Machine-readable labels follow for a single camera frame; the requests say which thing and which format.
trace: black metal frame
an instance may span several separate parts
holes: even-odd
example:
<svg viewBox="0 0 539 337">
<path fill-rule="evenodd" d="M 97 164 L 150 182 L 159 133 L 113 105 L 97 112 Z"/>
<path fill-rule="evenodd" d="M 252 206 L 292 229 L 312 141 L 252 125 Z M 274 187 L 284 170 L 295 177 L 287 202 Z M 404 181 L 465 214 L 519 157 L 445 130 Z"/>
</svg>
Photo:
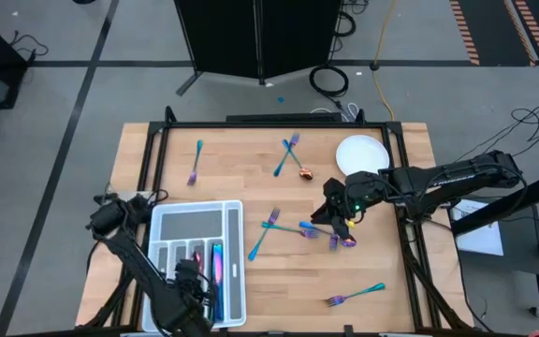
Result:
<svg viewBox="0 0 539 337">
<path fill-rule="evenodd" d="M 390 135 L 394 135 L 397 142 L 397 150 L 399 152 L 399 157 L 401 159 L 401 165 L 406 167 L 409 166 L 409 159 L 406 153 L 406 147 L 404 143 L 404 137 L 402 134 L 402 127 L 400 122 L 385 122 L 385 123 L 374 123 L 366 122 L 364 112 L 361 111 L 355 120 L 354 123 L 346 122 L 252 122 L 252 123 L 230 123 L 230 122 L 203 122 L 203 123 L 191 123 L 191 122 L 177 122 L 176 117 L 174 116 L 172 110 L 169 107 L 166 107 L 166 116 L 165 121 L 163 122 L 150 122 L 149 129 L 147 132 L 147 140 L 145 142 L 145 148 L 140 168 L 140 173 L 138 177 L 138 190 L 145 190 L 147 184 L 147 175 L 150 170 L 151 158 L 153 155 L 153 143 L 154 138 L 158 133 L 161 133 L 161 141 L 159 145 L 159 151 L 157 154 L 157 162 L 154 167 L 153 175 L 153 191 L 158 190 L 161 186 L 162 172 L 165 165 L 166 154 L 168 150 L 168 137 L 169 132 L 172 128 L 350 128 L 350 129 L 378 129 L 381 132 L 384 146 L 390 155 L 390 166 L 394 167 L 394 159 L 392 155 L 392 144 L 390 141 Z M 401 244 L 401 253 L 403 256 L 405 254 L 412 254 L 411 244 L 409 243 L 409 238 L 407 236 L 407 221 L 406 214 L 404 209 L 398 208 L 396 205 L 395 214 L 397 217 L 397 227 L 399 232 L 399 239 Z M 146 226 L 145 235 L 143 237 L 143 242 L 141 248 L 143 251 L 148 251 L 149 249 L 149 231 L 150 226 Z M 421 227 L 413 228 L 415 234 L 415 242 L 417 244 L 417 257 L 418 261 L 408 261 L 404 260 L 404 271 L 405 279 L 407 284 L 407 291 L 409 294 L 410 309 L 414 321 L 415 332 L 408 333 L 424 333 L 432 336 L 468 336 L 468 337 L 512 337 L 516 335 L 503 334 L 503 333 L 492 333 L 492 332 L 481 332 L 478 330 L 464 330 L 464 329 L 443 329 L 440 323 L 439 311 L 436 307 L 436 301 L 440 303 L 444 301 L 442 296 L 438 293 L 437 289 L 430 285 L 431 276 L 430 276 L 430 266 L 428 261 L 428 254 L 426 251 L 425 240 L 423 237 L 423 232 Z M 425 327 L 423 325 L 421 308 L 419 306 L 419 298 L 415 283 L 416 273 L 412 268 L 412 264 L 415 264 L 415 267 L 419 267 L 423 271 L 423 284 L 427 282 L 429 288 L 427 289 L 427 294 L 435 293 L 434 299 L 431 296 L 427 296 L 428 306 L 430 308 L 430 320 L 432 327 Z M 120 309 L 116 310 L 114 313 L 114 318 L 112 320 L 112 327 L 110 328 L 78 328 L 76 330 L 68 331 L 53 331 L 39 334 L 28 334 L 23 336 L 35 336 L 35 337 L 45 337 L 45 336 L 76 336 L 76 335 L 85 335 L 85 336 L 108 336 L 116 335 L 119 336 L 121 333 L 126 333 L 129 331 L 136 332 L 138 331 L 138 322 L 140 317 L 140 309 L 142 306 L 142 289 L 139 286 L 136 288 L 134 301 L 132 303 L 132 312 L 130 315 L 130 324 L 128 326 L 120 325 L 120 317 L 122 316 L 123 305 L 120 305 Z M 124 304 L 124 296 L 120 300 L 120 303 Z M 278 335 L 278 336 L 296 336 L 296 337 L 312 337 L 312 336 L 321 336 L 321 337 L 331 337 L 331 336 L 378 336 L 377 332 L 361 332 L 353 333 L 352 326 L 343 326 L 343 332 L 278 332 L 278 331 L 260 331 L 260 332 L 228 332 L 227 330 L 220 330 L 217 332 L 212 332 L 211 336 L 213 337 L 227 337 L 227 335 L 234 337 L 256 337 L 260 335 Z"/>
</svg>

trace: concrete floor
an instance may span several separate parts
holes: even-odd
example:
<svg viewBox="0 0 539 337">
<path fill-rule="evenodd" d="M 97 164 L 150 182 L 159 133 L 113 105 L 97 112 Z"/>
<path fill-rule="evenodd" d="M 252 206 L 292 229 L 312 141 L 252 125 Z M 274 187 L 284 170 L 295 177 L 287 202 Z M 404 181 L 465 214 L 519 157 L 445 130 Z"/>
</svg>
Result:
<svg viewBox="0 0 539 337">
<path fill-rule="evenodd" d="M 38 60 L 89 60 L 111 3 L 0 0 L 0 35 L 8 40 L 14 30 L 34 35 L 51 50 Z M 421 3 L 399 1 L 383 57 L 467 60 L 448 0 Z M 386 0 L 372 0 L 370 8 L 356 17 L 357 32 L 343 40 L 344 48 L 335 58 L 371 58 L 388 5 Z M 173 2 L 120 0 L 101 59 L 188 59 Z M 86 70 L 31 68 L 16 107 L 0 110 L 0 312 Z M 342 102 L 356 102 L 368 120 L 387 120 L 370 70 L 353 66 L 342 70 L 351 81 Z M 204 74 L 178 97 L 174 92 L 191 76 L 190 68 L 98 68 L 8 334 L 73 327 L 93 244 L 83 226 L 95 210 L 91 197 L 109 179 L 123 123 L 160 120 L 166 105 L 180 121 L 332 108 L 311 88 L 308 73 L 272 79 L 275 85 L 270 88 Z M 338 85 L 339 79 L 329 74 L 318 77 L 327 88 Z M 511 124 L 512 109 L 539 104 L 539 67 L 383 67 L 378 77 L 397 120 L 428 124 L 440 164 Z M 527 147 L 525 139 L 531 132 L 520 126 L 497 148 L 516 153 Z M 539 178 L 539 144 L 516 160 L 528 182 Z M 477 313 L 483 311 L 482 299 L 488 299 L 484 321 L 492 329 L 509 333 L 539 329 L 539 319 L 526 311 L 537 305 L 532 276 L 472 264 L 462 267 L 469 303 Z"/>
</svg>

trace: wooden tabletop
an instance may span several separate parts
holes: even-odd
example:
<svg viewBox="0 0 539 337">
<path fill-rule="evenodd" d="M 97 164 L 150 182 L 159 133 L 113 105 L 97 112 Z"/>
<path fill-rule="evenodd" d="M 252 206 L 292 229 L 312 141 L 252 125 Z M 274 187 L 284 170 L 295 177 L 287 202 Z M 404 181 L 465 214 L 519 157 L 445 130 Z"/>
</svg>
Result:
<svg viewBox="0 0 539 337">
<path fill-rule="evenodd" d="M 118 191 L 134 191 L 143 156 L 148 125 L 127 124 L 120 140 L 111 184 Z M 314 174 L 303 181 L 292 158 L 286 160 L 282 174 L 272 172 L 284 155 L 282 139 L 294 131 L 300 133 L 295 148 L 303 166 Z M 424 124 L 403 124 L 410 165 L 428 168 L 435 165 Z M 244 208 L 245 255 L 259 239 L 261 222 L 272 208 L 279 207 L 278 223 L 296 227 L 301 220 L 324 202 L 322 185 L 330 177 L 344 181 L 336 165 L 335 153 L 346 137 L 365 134 L 382 141 L 371 129 L 171 129 L 161 187 L 168 190 L 166 202 L 239 199 Z M 204 145 L 198 163 L 195 187 L 186 186 L 195 159 L 196 144 Z M 159 137 L 153 148 L 148 189 Z M 396 142 L 392 143 L 394 160 Z M 444 211 L 434 219 L 448 224 Z M 246 323 L 234 331 L 342 331 L 352 324 L 355 331 L 413 331 L 413 317 L 403 271 L 401 247 L 394 208 L 381 203 L 368 209 L 365 219 L 352 229 L 355 248 L 328 251 L 325 240 L 309 241 L 280 231 L 270 231 L 257 258 L 245 257 Z M 465 322 L 472 316 L 465 303 L 460 278 L 459 258 L 452 234 L 441 227 L 424 225 L 433 283 L 449 305 Z M 120 260 L 100 245 L 93 256 L 76 324 L 90 320 L 116 287 Z M 347 295 L 377 283 L 386 290 L 348 300 L 328 308 L 323 300 Z M 421 284 L 416 281 L 424 325 L 428 325 L 427 302 Z M 127 322 L 130 306 L 124 307 Z"/>
</svg>

